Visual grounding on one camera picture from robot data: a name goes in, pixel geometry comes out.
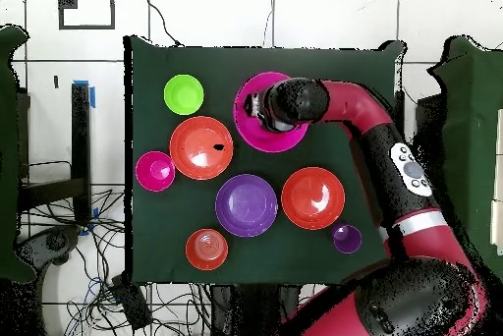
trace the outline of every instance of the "plastic bowl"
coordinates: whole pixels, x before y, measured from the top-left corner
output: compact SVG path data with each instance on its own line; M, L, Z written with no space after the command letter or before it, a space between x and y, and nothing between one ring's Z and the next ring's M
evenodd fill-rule
M169 142L177 169L187 177L208 180L230 164L234 146L227 128L214 118L197 116L180 124Z
M140 157L135 169L140 185L151 192L161 192L175 180L175 165L161 151L150 151Z
M227 241L214 229L195 231L185 245L187 260L202 271L211 271L222 265L228 250Z
M354 253L362 246L362 233L347 224L335 224L332 229L334 246L342 253Z
M273 224L278 199L265 180L242 174L229 179L220 188L215 212L226 231L237 237L256 237Z
M331 225L344 209L344 188L328 170L307 167L296 171L283 186L281 204L297 226L316 230Z
M178 115L191 115L202 105L204 91L190 75L177 75L164 86L164 102Z
M245 111L245 100L252 93L263 91L278 82L289 79L281 73L260 73L249 79L238 92L234 100L234 123L243 140L253 148L263 152L282 152L297 145L307 132L307 124L303 124L288 133L276 134L266 131L261 122Z

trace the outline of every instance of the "red plate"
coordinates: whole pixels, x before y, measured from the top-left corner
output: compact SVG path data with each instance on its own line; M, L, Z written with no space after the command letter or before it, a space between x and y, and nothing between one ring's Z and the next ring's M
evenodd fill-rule
M202 271L211 271L222 265L227 252L227 241L214 229L195 231L185 245L189 263Z
M231 162L233 150L227 128L205 116L184 121L169 141L169 153L177 169L196 180L212 179L222 173Z
M281 204L287 217L304 229L331 225L344 208L344 188L331 172L319 167L296 171L283 186Z

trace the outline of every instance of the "floor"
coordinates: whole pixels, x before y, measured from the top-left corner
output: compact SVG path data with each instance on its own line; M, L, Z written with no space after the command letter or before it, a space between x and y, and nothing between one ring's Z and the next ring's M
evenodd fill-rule
M408 51L402 67L406 99L406 135L415 131L415 101L440 91L426 72L440 59L444 41L469 34L487 48L503 43L501 0L150 0L166 19L168 31L184 44L201 46L247 45L270 47L377 48L390 39L402 39ZM124 191L124 87L122 36L136 34L158 45L173 42L164 32L157 12L146 0L115 0L115 29L59 29L58 0L0 0L0 26L25 28L28 43L14 54L13 68L20 85L31 95L29 159L31 163L71 160L70 90L74 80L88 80L95 88L91 111L91 178L94 206L103 210L115 196L118 201L103 213L124 221L120 202ZM271 9L273 15L268 19ZM110 24L109 0L79 0L78 9L64 11L66 25ZM65 163L32 166L30 180L43 182L69 177ZM108 204L103 192L111 195ZM54 214L69 214L64 207ZM52 222L32 210L23 215L23 235L32 235ZM104 237L103 227L96 234ZM110 274L124 269L124 235L113 234L106 258ZM90 235L78 245L87 273L97 276L97 252ZM304 286L301 297L321 287ZM135 336L175 336L159 322L197 319L192 305L181 295L188 285L148 285L143 288L157 323ZM43 311L49 336L63 336L79 305L92 296L83 258L72 252L69 262L51 265L43 291ZM125 321L110 313L112 323ZM187 334L184 325L178 325ZM198 336L202 325L191 327ZM118 336L133 336L131 327ZM89 328L85 336L115 336L111 330Z

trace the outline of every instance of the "small purple bowl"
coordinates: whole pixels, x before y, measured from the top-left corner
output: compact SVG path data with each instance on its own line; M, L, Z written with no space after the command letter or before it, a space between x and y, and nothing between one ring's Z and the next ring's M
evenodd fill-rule
M227 232L237 237L256 237L269 229L276 219L278 199L265 180L241 174L220 188L215 212Z
M362 246L362 233L352 225L336 223L332 228L332 240L342 253L355 253Z

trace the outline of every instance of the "dark green mat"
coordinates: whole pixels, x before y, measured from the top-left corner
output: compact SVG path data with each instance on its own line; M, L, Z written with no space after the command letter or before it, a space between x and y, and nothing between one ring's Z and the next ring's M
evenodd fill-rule
M30 266L14 254L18 231L18 101L10 60L28 39L16 26L0 27L0 278L26 283L35 278Z
M490 244L498 109L503 108L503 52L466 36L446 41L429 70L447 99L442 127L443 174L449 197L485 264L503 279L503 257Z
M195 181L177 172L168 190L154 194L133 178L134 282L338 283L385 257L363 200L345 133L336 125L313 126L294 149L266 154L243 141L234 126L232 104L243 82L267 71L365 84L394 104L395 62L404 52L402 42L389 42L380 51L161 48L137 37L131 37L131 43L133 165L147 151L167 152L171 134L187 119L172 113L163 101L164 86L178 74L199 79L204 102L195 116L221 121L235 145L231 165L212 180ZM341 180L346 192L342 219L359 227L363 234L357 253L337 252L330 228L298 228L281 208L273 226L258 237L240 239L221 228L214 213L214 199L226 180L237 174L256 174L270 183L279 200L287 178L306 166L324 167ZM217 229L229 244L227 260L214 271L198 271L185 257L187 238L200 228Z

